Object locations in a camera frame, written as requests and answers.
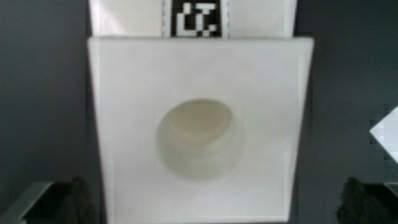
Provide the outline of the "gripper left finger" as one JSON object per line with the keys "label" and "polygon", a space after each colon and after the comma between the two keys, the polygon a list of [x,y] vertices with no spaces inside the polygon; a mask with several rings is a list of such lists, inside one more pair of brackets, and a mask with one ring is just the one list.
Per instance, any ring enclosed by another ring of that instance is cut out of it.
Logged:
{"label": "gripper left finger", "polygon": [[36,182],[0,215],[0,224],[96,224],[85,179]]}

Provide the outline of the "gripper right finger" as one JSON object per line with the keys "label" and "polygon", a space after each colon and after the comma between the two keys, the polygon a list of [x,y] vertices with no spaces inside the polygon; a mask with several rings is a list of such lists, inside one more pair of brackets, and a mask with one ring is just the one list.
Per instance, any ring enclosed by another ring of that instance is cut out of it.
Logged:
{"label": "gripper right finger", "polygon": [[348,178],[338,223],[398,224],[398,182],[363,183],[357,178]]}

